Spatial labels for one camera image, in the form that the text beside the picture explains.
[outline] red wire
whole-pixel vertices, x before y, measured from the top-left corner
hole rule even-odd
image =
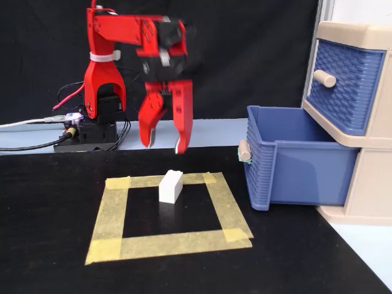
[[[64,103],[66,103],[69,99],[71,99],[74,95],[78,94],[83,88],[85,87],[85,83],[81,84],[80,88],[77,89],[75,92],[73,92],[72,94],[69,94],[67,97],[65,97],[62,101],[60,101],[59,104],[55,105],[53,107],[53,110],[59,108],[61,105],[63,105]]]

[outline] drawer handle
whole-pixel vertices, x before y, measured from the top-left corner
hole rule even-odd
[[[238,156],[242,161],[250,161],[251,149],[246,140],[240,140],[238,143]]]
[[[336,84],[336,78],[321,69],[313,73],[313,78],[327,88],[332,88]]]

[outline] zip tie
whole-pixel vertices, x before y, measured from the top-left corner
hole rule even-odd
[[[120,50],[115,50],[113,51],[113,54],[109,55],[95,55],[92,52],[90,52],[90,59],[95,62],[109,62],[109,61],[117,61],[121,58],[121,51]]]

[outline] white cable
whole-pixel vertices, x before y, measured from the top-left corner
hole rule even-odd
[[[1,124],[0,127],[13,127],[13,126],[20,126],[22,124],[33,124],[33,123],[63,123],[64,121],[66,121],[65,115],[56,115],[56,116],[49,116],[47,118],[37,118],[37,119],[29,119],[27,121],[14,122],[12,124]]]

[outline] blue wicker drawer front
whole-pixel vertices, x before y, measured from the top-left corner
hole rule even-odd
[[[252,207],[257,210],[268,210],[274,177],[276,146],[263,144],[257,139],[257,132],[254,118],[249,118],[247,141],[252,150],[252,164],[244,164],[244,168]]]
[[[308,102],[343,133],[364,135],[384,57],[385,51],[319,40],[314,70],[336,77],[336,85],[313,79]]]

